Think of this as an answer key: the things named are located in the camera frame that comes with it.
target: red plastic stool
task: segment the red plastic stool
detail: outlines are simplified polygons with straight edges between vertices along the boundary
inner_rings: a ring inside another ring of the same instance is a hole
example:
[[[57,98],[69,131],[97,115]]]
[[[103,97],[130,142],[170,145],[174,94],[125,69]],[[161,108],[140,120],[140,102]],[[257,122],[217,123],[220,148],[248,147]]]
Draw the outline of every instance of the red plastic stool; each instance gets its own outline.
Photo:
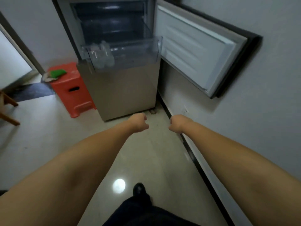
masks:
[[[82,112],[92,108],[96,109],[88,89],[77,70],[76,63],[51,67],[48,71],[59,69],[64,69],[67,73],[50,84],[62,100],[70,116],[76,118]]]

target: dark floor mat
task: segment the dark floor mat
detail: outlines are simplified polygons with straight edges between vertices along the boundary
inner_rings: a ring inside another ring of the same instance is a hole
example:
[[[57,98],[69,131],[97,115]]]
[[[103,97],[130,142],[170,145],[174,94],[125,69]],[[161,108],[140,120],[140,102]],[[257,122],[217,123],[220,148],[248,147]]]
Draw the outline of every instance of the dark floor mat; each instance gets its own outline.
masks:
[[[49,95],[54,95],[55,91],[48,83],[33,83],[19,86],[9,93],[8,96],[16,102],[27,101],[34,98],[41,98]]]

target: green sponge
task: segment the green sponge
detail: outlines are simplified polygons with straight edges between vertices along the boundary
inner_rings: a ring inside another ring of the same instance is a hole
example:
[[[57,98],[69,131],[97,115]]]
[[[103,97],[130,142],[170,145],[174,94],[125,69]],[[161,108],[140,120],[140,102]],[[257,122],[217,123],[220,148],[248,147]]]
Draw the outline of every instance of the green sponge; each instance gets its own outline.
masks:
[[[58,78],[59,76],[63,75],[63,74],[66,74],[67,72],[63,69],[60,69],[60,70],[52,70],[49,72],[49,76],[51,78]]]

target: fist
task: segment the fist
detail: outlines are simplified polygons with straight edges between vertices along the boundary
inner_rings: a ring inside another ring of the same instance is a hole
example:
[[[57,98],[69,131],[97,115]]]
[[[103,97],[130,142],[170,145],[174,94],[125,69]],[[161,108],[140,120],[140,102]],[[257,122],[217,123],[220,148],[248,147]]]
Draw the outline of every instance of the fist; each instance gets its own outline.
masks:
[[[142,132],[150,127],[147,123],[145,123],[146,120],[147,117],[145,113],[136,113],[128,119],[128,122],[131,124],[134,133],[137,133]]]
[[[190,122],[193,122],[193,120],[184,115],[172,116],[170,119],[171,125],[169,126],[169,130],[182,134],[184,126]]]

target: forearm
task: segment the forearm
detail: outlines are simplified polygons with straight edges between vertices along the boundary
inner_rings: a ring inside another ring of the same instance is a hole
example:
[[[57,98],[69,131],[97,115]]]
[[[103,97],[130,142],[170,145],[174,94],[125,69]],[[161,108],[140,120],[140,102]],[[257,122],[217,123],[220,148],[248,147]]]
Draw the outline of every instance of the forearm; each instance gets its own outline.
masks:
[[[77,225],[132,133],[130,123],[123,122],[82,140],[26,177],[0,198],[1,225]]]
[[[183,133],[254,225],[298,223],[298,180],[251,149],[198,123],[187,124]]]

